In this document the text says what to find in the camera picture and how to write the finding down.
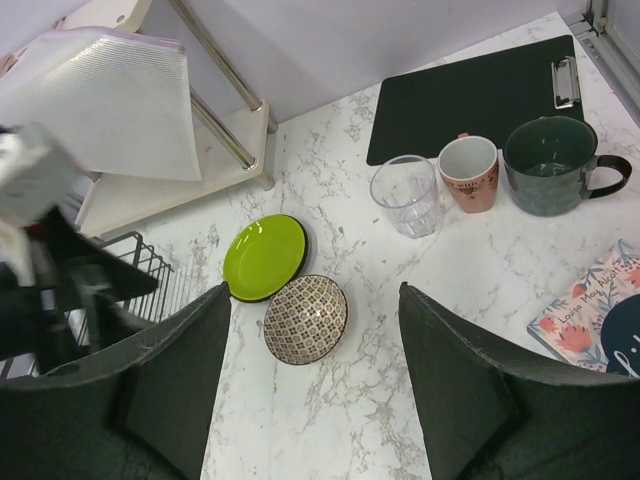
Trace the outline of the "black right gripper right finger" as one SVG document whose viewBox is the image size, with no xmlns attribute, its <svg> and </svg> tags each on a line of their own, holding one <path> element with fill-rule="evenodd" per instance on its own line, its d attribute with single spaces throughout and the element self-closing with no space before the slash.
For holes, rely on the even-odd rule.
<svg viewBox="0 0 640 480">
<path fill-rule="evenodd" d="M 399 289 L 399 326 L 435 479 L 635 479 L 639 383 L 572 366 Z"/>
</svg>

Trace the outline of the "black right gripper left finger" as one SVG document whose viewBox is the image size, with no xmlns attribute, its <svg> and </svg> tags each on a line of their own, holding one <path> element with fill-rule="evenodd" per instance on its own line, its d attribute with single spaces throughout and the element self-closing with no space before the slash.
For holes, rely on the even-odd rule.
<svg viewBox="0 0 640 480">
<path fill-rule="evenodd" d="M 199 478 L 230 319 L 222 283 L 104 350 L 2 382 L 2 478 Z"/>
</svg>

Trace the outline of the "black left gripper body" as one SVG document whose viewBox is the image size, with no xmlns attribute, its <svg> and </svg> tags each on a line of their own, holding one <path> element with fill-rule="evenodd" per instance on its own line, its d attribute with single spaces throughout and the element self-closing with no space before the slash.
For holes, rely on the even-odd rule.
<svg viewBox="0 0 640 480">
<path fill-rule="evenodd" d="M 82 170 L 39 123 L 1 133 L 1 257 L 18 280 L 35 278 L 26 228 L 61 203 Z"/>
</svg>

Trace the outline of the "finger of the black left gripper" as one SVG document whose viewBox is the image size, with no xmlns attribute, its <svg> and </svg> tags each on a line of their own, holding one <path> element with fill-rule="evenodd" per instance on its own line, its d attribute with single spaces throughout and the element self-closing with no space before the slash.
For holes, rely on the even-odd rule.
<svg viewBox="0 0 640 480">
<path fill-rule="evenodd" d="M 63 309 L 85 311 L 87 354 L 153 326 L 119 304 L 154 292 L 158 287 L 155 278 L 79 234 L 58 208 L 51 209 L 40 224 Z"/>
</svg>

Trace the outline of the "patterned beige bowl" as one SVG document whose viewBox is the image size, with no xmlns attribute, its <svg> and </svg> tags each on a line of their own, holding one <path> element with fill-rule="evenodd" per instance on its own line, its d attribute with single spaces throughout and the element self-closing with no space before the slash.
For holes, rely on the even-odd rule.
<svg viewBox="0 0 640 480">
<path fill-rule="evenodd" d="M 340 342 L 348 321 L 345 293 L 334 280 L 300 276 L 276 293 L 266 310 L 263 337 L 270 353 L 293 366 L 314 363 Z"/>
</svg>

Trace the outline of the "clear glass cup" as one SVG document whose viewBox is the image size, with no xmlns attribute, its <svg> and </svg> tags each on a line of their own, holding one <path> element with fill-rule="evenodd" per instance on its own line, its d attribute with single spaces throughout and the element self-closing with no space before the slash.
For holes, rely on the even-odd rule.
<svg viewBox="0 0 640 480">
<path fill-rule="evenodd" d="M 369 192 L 394 228 L 417 239 L 432 235 L 442 217 L 434 165 L 417 155 L 402 155 L 381 165 Z"/>
</svg>

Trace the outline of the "pink floral mug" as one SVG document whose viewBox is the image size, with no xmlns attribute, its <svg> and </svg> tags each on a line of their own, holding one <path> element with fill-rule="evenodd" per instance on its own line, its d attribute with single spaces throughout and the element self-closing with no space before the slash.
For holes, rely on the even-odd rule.
<svg viewBox="0 0 640 480">
<path fill-rule="evenodd" d="M 463 135 L 449 142 L 437 158 L 438 172 L 449 194 L 465 213 L 482 213 L 496 200 L 498 149 L 484 137 Z"/>
</svg>

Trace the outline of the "grey mug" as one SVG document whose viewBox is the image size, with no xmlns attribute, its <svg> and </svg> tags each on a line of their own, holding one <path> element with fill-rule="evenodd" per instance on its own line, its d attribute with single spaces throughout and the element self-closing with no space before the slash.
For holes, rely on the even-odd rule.
<svg viewBox="0 0 640 480">
<path fill-rule="evenodd" d="M 598 155 L 594 128 L 566 116 L 541 117 L 518 127 L 503 148 L 509 192 L 523 211 L 538 217 L 555 217 L 575 209 L 585 200 L 615 194 L 626 187 L 631 163 L 616 155 Z M 611 169 L 619 180 L 592 189 L 594 170 Z"/>
</svg>

